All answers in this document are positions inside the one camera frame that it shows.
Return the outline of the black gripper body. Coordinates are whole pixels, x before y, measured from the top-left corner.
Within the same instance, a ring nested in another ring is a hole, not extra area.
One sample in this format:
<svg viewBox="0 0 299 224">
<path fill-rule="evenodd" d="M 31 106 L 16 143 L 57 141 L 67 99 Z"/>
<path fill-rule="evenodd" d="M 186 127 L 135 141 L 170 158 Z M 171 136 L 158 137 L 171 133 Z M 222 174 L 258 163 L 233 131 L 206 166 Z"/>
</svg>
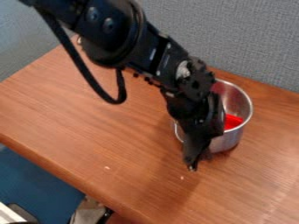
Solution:
<svg viewBox="0 0 299 224">
<path fill-rule="evenodd" d="M 226 112 L 219 94 L 210 92 L 201 101 L 191 101 L 182 94 L 167 95 L 166 102 L 187 138 L 211 140 L 223 135 Z"/>
</svg>

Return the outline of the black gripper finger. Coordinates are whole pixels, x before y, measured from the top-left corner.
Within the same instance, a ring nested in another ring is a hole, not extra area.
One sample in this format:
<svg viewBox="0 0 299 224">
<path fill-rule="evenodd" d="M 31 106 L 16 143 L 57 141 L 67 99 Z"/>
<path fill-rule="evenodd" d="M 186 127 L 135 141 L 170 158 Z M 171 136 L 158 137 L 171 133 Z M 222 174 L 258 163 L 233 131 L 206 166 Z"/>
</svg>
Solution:
<svg viewBox="0 0 299 224">
<path fill-rule="evenodd" d="M 183 139 L 182 158 L 191 172 L 198 171 L 199 162 L 211 159 L 211 139 L 187 134 Z"/>
</svg>

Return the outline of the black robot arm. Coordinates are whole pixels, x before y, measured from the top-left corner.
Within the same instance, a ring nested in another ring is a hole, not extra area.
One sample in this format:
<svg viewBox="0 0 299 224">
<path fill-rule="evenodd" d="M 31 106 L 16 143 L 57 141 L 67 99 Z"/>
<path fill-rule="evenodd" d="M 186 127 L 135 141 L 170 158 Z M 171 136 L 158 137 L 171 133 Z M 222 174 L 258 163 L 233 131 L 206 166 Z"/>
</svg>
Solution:
<svg viewBox="0 0 299 224">
<path fill-rule="evenodd" d="M 223 135 L 226 112 L 213 91 L 215 74 L 182 45 L 149 22 L 137 0 L 19 0 L 35 8 L 61 41 L 85 80 L 111 104 L 127 100 L 123 70 L 145 76 L 161 89 L 169 114 L 183 134 L 182 159 L 190 171 L 210 153 L 211 140 Z M 89 59 L 117 70 L 118 96 L 97 81 L 66 33 L 74 31 Z"/>
</svg>

